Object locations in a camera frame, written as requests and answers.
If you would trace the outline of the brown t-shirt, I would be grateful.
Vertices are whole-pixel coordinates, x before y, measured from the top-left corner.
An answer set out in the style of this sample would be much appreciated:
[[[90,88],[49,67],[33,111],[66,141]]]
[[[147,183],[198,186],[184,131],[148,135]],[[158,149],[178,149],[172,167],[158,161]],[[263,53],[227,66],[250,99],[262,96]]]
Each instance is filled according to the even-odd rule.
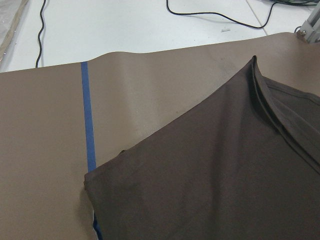
[[[320,98],[253,57],[84,187],[105,240],[317,240]]]

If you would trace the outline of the long blue tape strip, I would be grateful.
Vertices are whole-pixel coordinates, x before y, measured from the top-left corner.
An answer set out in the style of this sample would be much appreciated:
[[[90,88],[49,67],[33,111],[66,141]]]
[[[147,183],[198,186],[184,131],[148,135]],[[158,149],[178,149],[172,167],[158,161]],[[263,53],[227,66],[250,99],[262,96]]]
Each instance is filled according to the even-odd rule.
[[[81,62],[80,68],[84,111],[87,169],[88,172],[91,172],[96,168],[97,165],[88,63],[86,61]]]

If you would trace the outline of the clear plastic bag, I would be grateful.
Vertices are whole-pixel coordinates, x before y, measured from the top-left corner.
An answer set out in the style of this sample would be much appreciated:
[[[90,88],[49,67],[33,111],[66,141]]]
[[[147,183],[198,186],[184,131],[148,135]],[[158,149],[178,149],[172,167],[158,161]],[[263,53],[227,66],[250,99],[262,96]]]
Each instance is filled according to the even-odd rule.
[[[0,72],[5,72],[13,55],[16,35],[28,0],[0,1]]]

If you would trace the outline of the aluminium frame post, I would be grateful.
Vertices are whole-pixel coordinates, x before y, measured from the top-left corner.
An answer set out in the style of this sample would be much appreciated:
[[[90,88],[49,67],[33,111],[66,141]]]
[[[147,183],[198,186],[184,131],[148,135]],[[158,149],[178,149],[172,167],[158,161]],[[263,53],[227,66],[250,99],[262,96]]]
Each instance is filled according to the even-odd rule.
[[[299,34],[308,43],[320,42],[320,4],[318,4],[299,29]]]

